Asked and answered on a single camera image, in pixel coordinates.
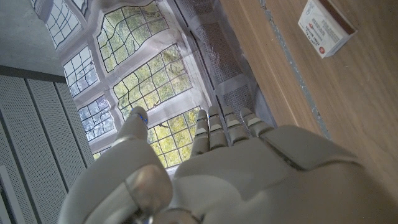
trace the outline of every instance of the white box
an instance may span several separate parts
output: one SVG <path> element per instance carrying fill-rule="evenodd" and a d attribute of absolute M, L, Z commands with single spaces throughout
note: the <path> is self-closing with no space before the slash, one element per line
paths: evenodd
<path fill-rule="evenodd" d="M 356 33 L 329 0 L 308 0 L 298 25 L 321 58 L 334 55 Z"/>

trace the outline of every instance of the wooden panel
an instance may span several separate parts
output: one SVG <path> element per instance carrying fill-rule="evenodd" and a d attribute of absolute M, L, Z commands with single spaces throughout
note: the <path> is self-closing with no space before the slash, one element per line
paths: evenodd
<path fill-rule="evenodd" d="M 257 13 L 257 0 L 221 2 L 268 101 L 269 92 L 264 90 L 272 88 L 266 82 L 269 77 L 254 68 L 257 63 L 283 64 L 279 62 L 280 57 L 274 57 L 275 47 L 271 47 L 271 44 L 277 45 L 271 41 L 275 35 L 264 30 L 263 27 L 269 25 L 264 16 Z M 334 142 L 356 153 L 371 173 L 398 198 L 397 3 L 393 0 L 333 0 L 359 32 L 334 56 L 321 59 L 297 25 L 306 2 L 267 0 L 267 8 L 284 36 Z M 257 57 L 249 55 L 258 54 L 255 48 L 259 41 L 244 41 L 252 36 L 268 43 L 261 45 L 264 50 Z M 277 67 L 274 72 L 280 74 L 286 69 Z M 290 95 L 287 101 L 295 101 L 297 92 L 290 90 L 285 82 L 289 81 L 281 82 L 281 91 Z M 270 103 L 274 114 L 286 110 L 275 104 L 286 103 Z"/>
<path fill-rule="evenodd" d="M 322 134 L 282 48 L 274 36 L 271 40 L 269 34 L 274 31 L 259 3 L 252 11 L 245 1 L 221 2 L 277 124 L 294 124 Z M 256 20 L 248 14 L 255 14 Z"/>

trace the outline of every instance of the white robotic hand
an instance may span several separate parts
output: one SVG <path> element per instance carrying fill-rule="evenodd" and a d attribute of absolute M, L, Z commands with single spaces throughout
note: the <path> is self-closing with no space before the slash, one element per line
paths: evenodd
<path fill-rule="evenodd" d="M 134 108 L 112 150 L 74 183 L 58 222 L 397 223 L 397 202 L 348 151 L 243 108 L 250 138 L 230 107 L 217 111 L 198 112 L 191 158 L 170 180 L 146 142 L 147 114 Z"/>
<path fill-rule="evenodd" d="M 131 223 L 170 203 L 172 184 L 147 143 L 147 121 L 143 108 L 131 111 L 112 149 L 73 184 L 58 223 Z"/>
<path fill-rule="evenodd" d="M 191 158 L 153 223 L 397 223 L 397 202 L 345 149 L 243 108 L 250 138 L 231 107 L 217 111 L 198 112 Z"/>

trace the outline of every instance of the window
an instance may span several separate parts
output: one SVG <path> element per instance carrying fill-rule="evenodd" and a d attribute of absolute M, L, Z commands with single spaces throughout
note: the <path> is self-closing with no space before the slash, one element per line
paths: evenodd
<path fill-rule="evenodd" d="M 103 149 L 102 151 L 93 154 L 94 160 L 97 160 L 98 158 L 100 158 L 100 156 L 102 156 L 109 149 L 110 149 L 110 147 L 107 147 L 106 149 Z"/>
<path fill-rule="evenodd" d="M 150 110 L 191 88 L 177 44 L 171 45 L 113 87 L 126 120 L 132 108 Z"/>
<path fill-rule="evenodd" d="M 54 0 L 46 25 L 54 41 L 55 48 L 68 37 L 78 24 L 77 18 L 69 10 L 65 2 L 63 0 Z"/>
<path fill-rule="evenodd" d="M 97 81 L 93 60 L 85 47 L 63 66 L 72 97 L 81 93 Z"/>
<path fill-rule="evenodd" d="M 80 9 L 83 10 L 83 6 L 85 5 L 85 0 L 72 0 L 73 3 Z"/>
<path fill-rule="evenodd" d="M 122 7 L 105 15 L 97 40 L 106 71 L 112 71 L 149 37 L 168 28 L 155 1 L 144 7 Z"/>
<path fill-rule="evenodd" d="M 148 143 L 165 168 L 190 158 L 199 110 L 196 107 L 148 130 Z"/>
<path fill-rule="evenodd" d="M 81 108 L 79 115 L 89 141 L 114 129 L 109 103 L 105 100 L 105 96 Z"/>

